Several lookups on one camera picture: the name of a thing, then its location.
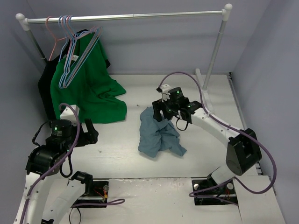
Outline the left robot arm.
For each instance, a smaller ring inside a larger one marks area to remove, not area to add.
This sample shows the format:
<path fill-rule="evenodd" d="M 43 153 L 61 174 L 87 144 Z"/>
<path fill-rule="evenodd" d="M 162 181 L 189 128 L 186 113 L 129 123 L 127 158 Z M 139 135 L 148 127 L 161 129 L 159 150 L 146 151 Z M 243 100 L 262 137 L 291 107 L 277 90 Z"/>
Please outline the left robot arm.
<path fill-rule="evenodd" d="M 25 187 L 15 224 L 58 224 L 79 197 L 92 193 L 93 176 L 77 171 L 62 194 L 50 207 L 45 207 L 51 186 L 60 175 L 63 158 L 68 158 L 74 147 L 95 144 L 98 140 L 99 133 L 91 119 L 85 119 L 85 125 L 87 132 L 66 119 L 52 121 L 50 137 L 28 157 Z"/>

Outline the blue-grey t-shirt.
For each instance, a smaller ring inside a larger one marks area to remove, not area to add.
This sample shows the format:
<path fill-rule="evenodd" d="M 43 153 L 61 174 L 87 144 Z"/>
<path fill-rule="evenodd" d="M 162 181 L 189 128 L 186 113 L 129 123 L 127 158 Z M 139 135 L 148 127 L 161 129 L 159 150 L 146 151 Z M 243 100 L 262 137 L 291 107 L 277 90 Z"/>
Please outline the blue-grey t-shirt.
<path fill-rule="evenodd" d="M 158 122 L 154 119 L 152 107 L 146 108 L 140 114 L 140 140 L 138 151 L 150 158 L 155 158 L 158 152 L 170 150 L 182 157 L 187 150 L 180 144 L 180 134 L 170 120 Z"/>

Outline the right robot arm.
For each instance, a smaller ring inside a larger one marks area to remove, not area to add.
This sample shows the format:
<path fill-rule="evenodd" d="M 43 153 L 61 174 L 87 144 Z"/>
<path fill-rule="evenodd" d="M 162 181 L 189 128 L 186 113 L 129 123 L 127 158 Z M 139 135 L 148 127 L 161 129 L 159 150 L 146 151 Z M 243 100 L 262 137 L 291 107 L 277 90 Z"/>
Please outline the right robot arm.
<path fill-rule="evenodd" d="M 161 99 L 152 103 L 156 121 L 177 117 L 202 128 L 227 148 L 225 164 L 208 176 L 206 185 L 211 192 L 218 192 L 225 181 L 243 175 L 261 160 L 261 150 L 255 143 L 256 134 L 253 130 L 248 128 L 241 134 L 236 127 L 215 121 L 204 111 L 200 102 L 190 101 L 179 87 L 171 88 L 165 84 L 157 91 L 161 93 Z"/>

